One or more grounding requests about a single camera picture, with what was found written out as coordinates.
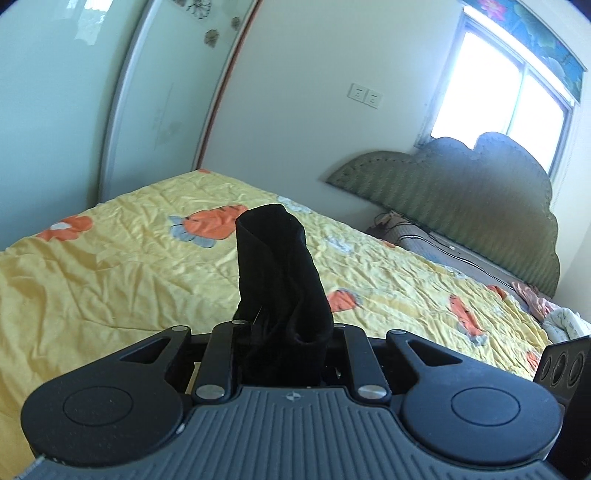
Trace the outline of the green scalloped headboard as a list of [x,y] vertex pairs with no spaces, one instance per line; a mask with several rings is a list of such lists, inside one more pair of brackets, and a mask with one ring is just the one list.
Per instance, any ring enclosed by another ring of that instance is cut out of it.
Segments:
[[373,151],[329,174],[332,187],[393,210],[554,296],[558,222],[549,175],[500,134],[474,147],[444,137],[414,154]]

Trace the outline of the glossy white wardrobe door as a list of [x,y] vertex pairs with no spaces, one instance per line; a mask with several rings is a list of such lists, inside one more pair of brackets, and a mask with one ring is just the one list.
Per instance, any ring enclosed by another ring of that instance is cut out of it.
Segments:
[[1,184],[107,201],[197,166],[252,1],[8,1]]

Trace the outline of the window with bright light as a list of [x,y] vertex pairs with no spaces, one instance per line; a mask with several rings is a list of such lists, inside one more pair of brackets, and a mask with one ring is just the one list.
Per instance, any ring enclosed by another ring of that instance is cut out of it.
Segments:
[[549,174],[582,97],[584,64],[520,1],[466,1],[417,143],[508,136]]

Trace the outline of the black pants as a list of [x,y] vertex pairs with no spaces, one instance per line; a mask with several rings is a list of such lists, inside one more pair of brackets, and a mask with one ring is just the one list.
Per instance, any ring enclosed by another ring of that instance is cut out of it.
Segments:
[[242,378],[269,387],[317,387],[334,319],[304,226],[280,204],[235,220],[240,301],[235,320],[250,325],[238,358]]

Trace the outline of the pink and white clothes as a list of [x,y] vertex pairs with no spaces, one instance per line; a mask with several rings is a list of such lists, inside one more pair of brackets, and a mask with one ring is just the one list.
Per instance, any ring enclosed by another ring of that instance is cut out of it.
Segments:
[[512,288],[528,305],[531,315],[553,344],[588,337],[591,334],[590,323],[578,313],[554,304],[522,282],[514,281]]

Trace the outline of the striped grey pillow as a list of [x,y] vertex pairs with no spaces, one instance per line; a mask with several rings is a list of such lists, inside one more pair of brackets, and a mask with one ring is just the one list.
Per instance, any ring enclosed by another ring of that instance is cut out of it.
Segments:
[[458,245],[396,212],[378,215],[366,233],[458,271],[485,285],[512,290],[519,279],[488,259]]

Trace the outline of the yellow carrot print quilt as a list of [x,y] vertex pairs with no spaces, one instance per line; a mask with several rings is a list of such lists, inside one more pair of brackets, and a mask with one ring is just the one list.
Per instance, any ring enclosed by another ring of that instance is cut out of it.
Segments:
[[39,385],[177,324],[238,307],[233,223],[280,204],[304,226],[335,321],[403,329],[524,378],[549,338],[507,288],[477,282],[293,200],[209,171],[119,196],[1,254],[1,475],[32,461],[20,411]]

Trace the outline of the white double wall socket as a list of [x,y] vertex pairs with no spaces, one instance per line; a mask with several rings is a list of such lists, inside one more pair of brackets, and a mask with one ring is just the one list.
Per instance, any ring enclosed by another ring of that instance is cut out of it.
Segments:
[[379,109],[382,104],[383,95],[368,87],[353,83],[349,88],[348,98],[371,108]]

